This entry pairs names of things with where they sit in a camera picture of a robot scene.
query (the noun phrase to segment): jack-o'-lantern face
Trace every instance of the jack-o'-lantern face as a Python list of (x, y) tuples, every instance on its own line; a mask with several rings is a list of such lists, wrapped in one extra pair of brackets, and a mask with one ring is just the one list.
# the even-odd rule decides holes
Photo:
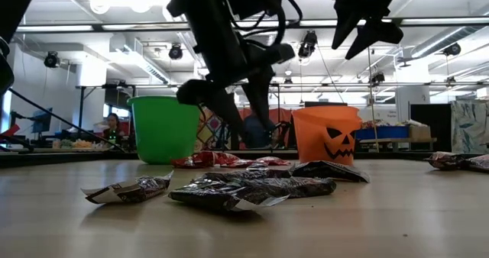
[(332, 160), (336, 160), (339, 156), (346, 158), (353, 155), (355, 131), (340, 131), (327, 127), (325, 136), (324, 149)]

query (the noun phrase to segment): window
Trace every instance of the window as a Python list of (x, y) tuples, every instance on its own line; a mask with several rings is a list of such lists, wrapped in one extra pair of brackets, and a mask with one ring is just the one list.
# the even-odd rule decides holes
[(129, 117), (129, 111), (121, 108), (112, 107), (112, 113), (116, 113), (120, 118)]
[(110, 114), (110, 106), (104, 105), (104, 118), (107, 118)]

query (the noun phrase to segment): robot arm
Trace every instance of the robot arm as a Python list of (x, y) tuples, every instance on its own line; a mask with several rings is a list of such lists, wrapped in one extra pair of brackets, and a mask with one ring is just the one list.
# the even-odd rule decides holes
[[(7, 5), (16, 1), (15, 6)], [(13, 74), (5, 58), (8, 42), (14, 35), (31, 0), (0, 0), (0, 6), (8, 9), (2, 13), (0, 26), (0, 95), (13, 84)], [(243, 122), (235, 105), (234, 95), (228, 94), (226, 87), (247, 80), (243, 90), (251, 107), (264, 127), (268, 122), (268, 87), (275, 75), (271, 66), (295, 57), (289, 44), (281, 44), (285, 30), (302, 19), (303, 14), (294, 0), (288, 0), (297, 10), (299, 19), (287, 23), (282, 9), (282, 0), (171, 0), (167, 9), (172, 16), (185, 15), (196, 38), (196, 53), (201, 53), (209, 74), (206, 80), (192, 79), (184, 83), (176, 97), (180, 103), (188, 105), (204, 104), (214, 111), (232, 129), (236, 130), (246, 143)], [(338, 48), (355, 28), (358, 36), (351, 45), (346, 59), (349, 60), (376, 41), (398, 44), (403, 32), (394, 23), (382, 21), (389, 15), (387, 8), (392, 0), (335, 0), (338, 24), (332, 48)], [(257, 24), (265, 15), (277, 16), (278, 27), (261, 31), (253, 27), (239, 27), (233, 16), (249, 18), (263, 12)], [(364, 26), (358, 22), (366, 20)], [(249, 40), (254, 34), (276, 31), (277, 36), (271, 46)]]

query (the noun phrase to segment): person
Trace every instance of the person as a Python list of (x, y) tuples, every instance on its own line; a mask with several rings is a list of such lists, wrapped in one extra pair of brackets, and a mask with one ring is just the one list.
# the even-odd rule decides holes
[(253, 108), (251, 114), (243, 120), (244, 131), (248, 139), (246, 147), (251, 149), (269, 148), (274, 144), (275, 137), (270, 138), (270, 131), (275, 127), (274, 123), (269, 119), (267, 127), (264, 127)]
[(124, 131), (121, 130), (119, 116), (116, 113), (111, 113), (107, 117), (108, 128), (104, 130), (104, 138), (114, 144), (121, 144)]

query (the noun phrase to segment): blue bin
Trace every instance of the blue bin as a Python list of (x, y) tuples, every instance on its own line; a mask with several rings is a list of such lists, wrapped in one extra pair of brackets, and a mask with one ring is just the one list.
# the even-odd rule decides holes
[[(377, 139), (403, 139), (410, 137), (409, 127), (377, 127)], [(355, 138), (358, 140), (375, 139), (373, 128), (360, 129), (355, 132)]]

